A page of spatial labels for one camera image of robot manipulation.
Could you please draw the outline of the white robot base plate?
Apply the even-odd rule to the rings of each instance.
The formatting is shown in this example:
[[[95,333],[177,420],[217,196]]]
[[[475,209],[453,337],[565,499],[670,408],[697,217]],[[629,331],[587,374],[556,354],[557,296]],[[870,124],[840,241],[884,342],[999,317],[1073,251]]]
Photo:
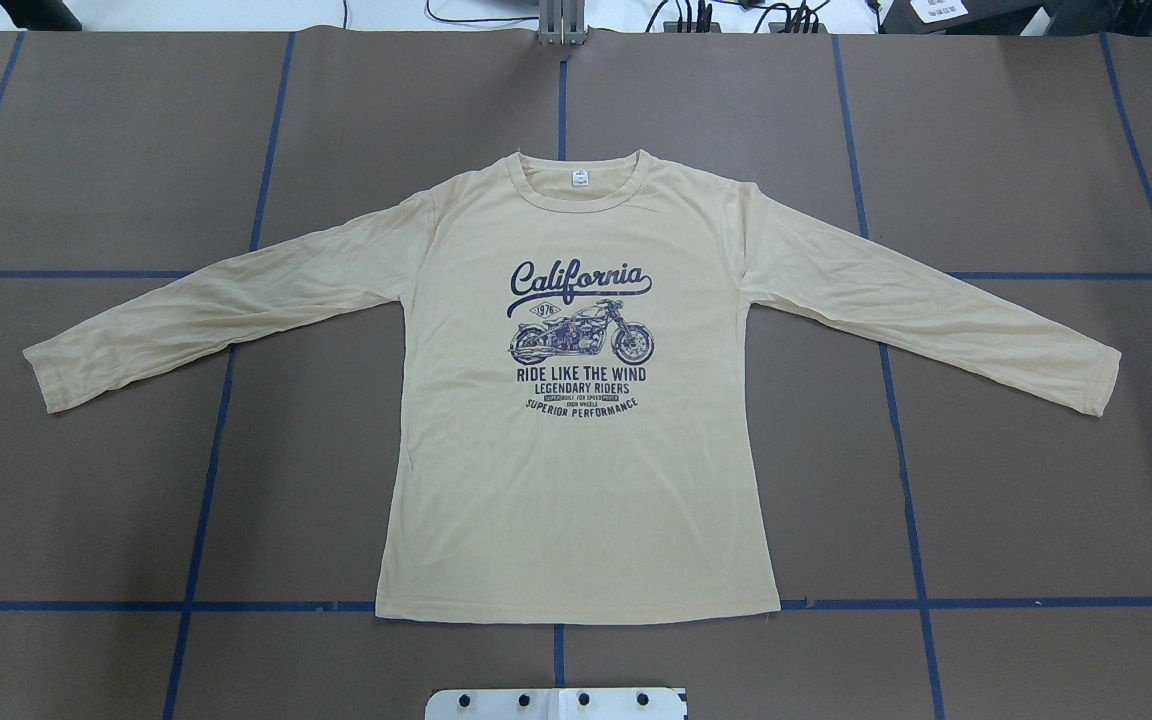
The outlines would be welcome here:
[[[576,687],[444,689],[425,719],[687,719],[684,689]]]

